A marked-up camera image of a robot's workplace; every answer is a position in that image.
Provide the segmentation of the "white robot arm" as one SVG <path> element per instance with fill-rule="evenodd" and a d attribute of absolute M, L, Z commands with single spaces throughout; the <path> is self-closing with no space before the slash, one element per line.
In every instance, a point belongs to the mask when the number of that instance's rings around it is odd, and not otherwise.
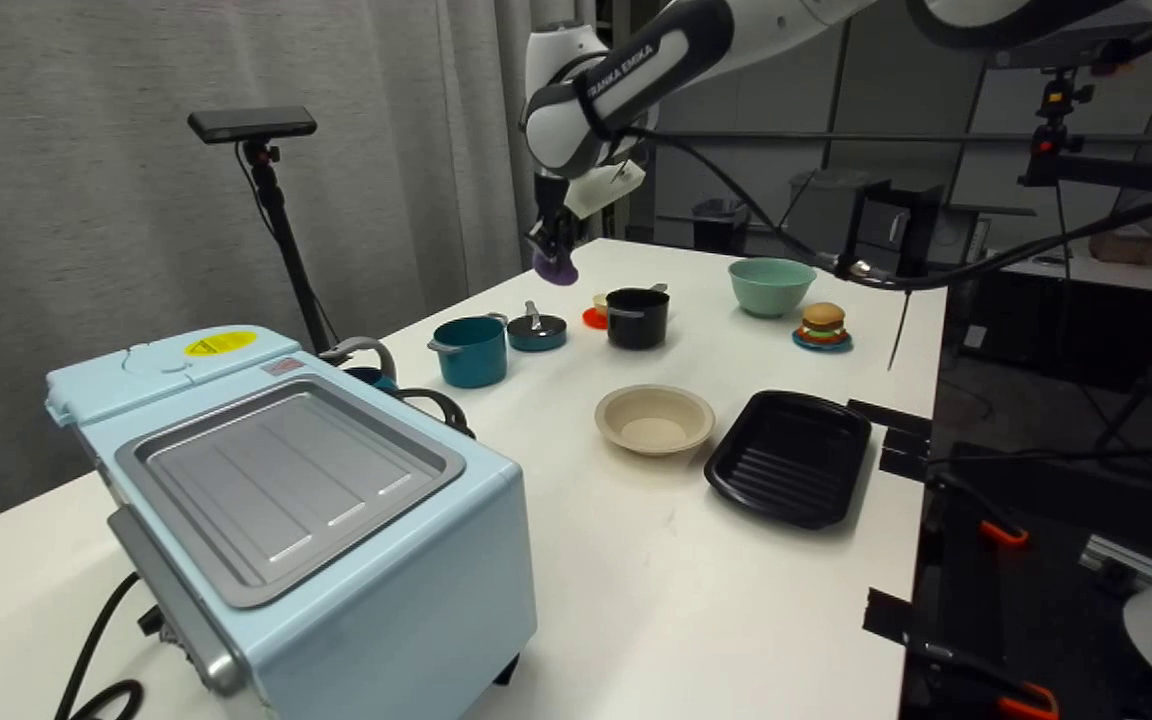
<path fill-rule="evenodd" d="M 663 95 L 794 52 L 876 0 L 668 0 L 628 44 L 606 47 L 589 23 L 527 38 L 526 148 L 537 169 L 534 261 L 572 261 L 567 186 L 615 156 L 628 130 Z M 998 52 L 1051 38 L 1120 0 L 908 0 L 918 28 L 943 47 Z"/>

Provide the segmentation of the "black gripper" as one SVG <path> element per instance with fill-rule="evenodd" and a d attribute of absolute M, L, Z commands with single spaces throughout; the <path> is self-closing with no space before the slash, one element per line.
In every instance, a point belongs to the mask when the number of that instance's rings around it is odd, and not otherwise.
<path fill-rule="evenodd" d="M 539 261 L 567 261 L 584 219 L 567 210 L 567 186 L 553 175 L 534 179 L 537 219 L 527 246 Z"/>

